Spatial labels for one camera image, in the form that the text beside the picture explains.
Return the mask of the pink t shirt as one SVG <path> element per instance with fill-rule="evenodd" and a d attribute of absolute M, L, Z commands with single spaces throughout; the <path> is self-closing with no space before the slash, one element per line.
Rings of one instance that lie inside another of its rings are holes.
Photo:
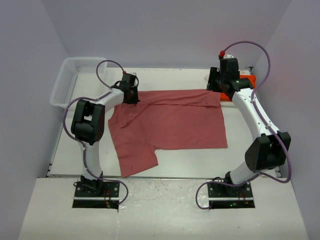
<path fill-rule="evenodd" d="M 227 148 L 220 93 L 141 91 L 139 98 L 115 106 L 108 120 L 122 177 L 157 166 L 157 150 Z"/>

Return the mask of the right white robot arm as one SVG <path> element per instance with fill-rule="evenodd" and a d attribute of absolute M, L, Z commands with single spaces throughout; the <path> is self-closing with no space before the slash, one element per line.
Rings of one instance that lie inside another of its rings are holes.
<path fill-rule="evenodd" d="M 229 171 L 220 181 L 212 181 L 216 191 L 224 191 L 233 197 L 241 187 L 268 170 L 287 164 L 292 169 L 289 158 L 291 136 L 282 132 L 263 110 L 256 90 L 248 78 L 241 78 L 238 60 L 231 56 L 219 56 L 219 67 L 210 69 L 207 90 L 224 93 L 242 114 L 253 139 L 244 154 L 244 162 Z"/>

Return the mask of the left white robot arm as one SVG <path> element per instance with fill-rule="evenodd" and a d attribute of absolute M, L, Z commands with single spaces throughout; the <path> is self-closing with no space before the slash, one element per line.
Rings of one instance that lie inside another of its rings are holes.
<path fill-rule="evenodd" d="M 136 75 L 124 72 L 121 80 L 113 84 L 105 95 L 97 99 L 84 97 L 77 101 L 71 133 L 82 148 L 83 173 L 77 183 L 80 191 L 94 197 L 103 193 L 107 180 L 103 179 L 99 142 L 105 131 L 105 114 L 123 103 L 137 104 L 138 85 Z"/>

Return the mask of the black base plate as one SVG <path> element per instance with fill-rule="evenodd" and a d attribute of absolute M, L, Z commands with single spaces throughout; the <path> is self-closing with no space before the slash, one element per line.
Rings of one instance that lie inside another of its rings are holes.
<path fill-rule="evenodd" d="M 251 184 L 229 187 L 210 183 L 207 186 L 210 209 L 253 209 L 255 208 Z"/>
<path fill-rule="evenodd" d="M 72 208 L 74 209 L 119 209 L 120 184 L 104 182 L 97 189 L 84 186 L 80 181 L 74 184 L 75 192 Z"/>

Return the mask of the white plastic basket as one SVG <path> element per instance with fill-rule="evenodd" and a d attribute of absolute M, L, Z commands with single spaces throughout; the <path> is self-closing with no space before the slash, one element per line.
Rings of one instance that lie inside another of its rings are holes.
<path fill-rule="evenodd" d="M 65 109 L 75 98 L 96 99 L 108 92 L 101 83 L 107 72 L 107 63 L 102 57 L 68 57 L 59 70 L 51 96 L 50 104 Z"/>

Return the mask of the folded white t shirt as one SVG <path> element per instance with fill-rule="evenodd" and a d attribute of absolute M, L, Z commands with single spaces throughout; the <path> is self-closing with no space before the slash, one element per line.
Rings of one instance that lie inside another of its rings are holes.
<path fill-rule="evenodd" d="M 209 75 L 205 75 L 204 76 L 204 81 L 205 81 L 205 85 L 207 86 L 208 85 L 208 82 L 209 82 Z M 220 101 L 220 105 L 222 108 L 235 108 L 235 104 L 231 101 Z"/>

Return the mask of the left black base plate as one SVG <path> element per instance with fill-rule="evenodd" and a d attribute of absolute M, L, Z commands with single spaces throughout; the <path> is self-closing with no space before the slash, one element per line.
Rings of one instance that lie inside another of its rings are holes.
<path fill-rule="evenodd" d="M 84 186 L 80 181 L 74 184 L 75 192 L 72 208 L 74 209 L 119 209 L 120 184 L 104 182 L 97 189 Z"/>

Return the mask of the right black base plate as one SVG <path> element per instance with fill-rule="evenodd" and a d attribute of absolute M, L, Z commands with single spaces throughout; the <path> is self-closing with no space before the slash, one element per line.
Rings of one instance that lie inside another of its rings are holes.
<path fill-rule="evenodd" d="M 207 186 L 210 209 L 253 209 L 255 208 L 251 184 L 229 187 L 210 183 Z"/>

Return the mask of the folded orange t shirt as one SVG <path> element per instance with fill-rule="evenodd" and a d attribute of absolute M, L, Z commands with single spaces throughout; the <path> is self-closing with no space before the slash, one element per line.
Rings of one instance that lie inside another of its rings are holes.
<path fill-rule="evenodd" d="M 254 89 L 256 88 L 256 76 L 255 75 L 241 74 L 238 79 L 239 83 L 236 83 L 236 85 L 238 86 L 238 90 L 249 88 L 248 84 L 245 85 L 245 83 L 247 83 L 247 81 L 244 81 L 242 79 L 248 79 L 250 81 L 250 84 L 253 86 L 253 88 Z M 228 95 L 226 95 L 225 93 L 220 94 L 220 100 L 227 101 L 227 102 L 231 101 L 229 99 Z"/>

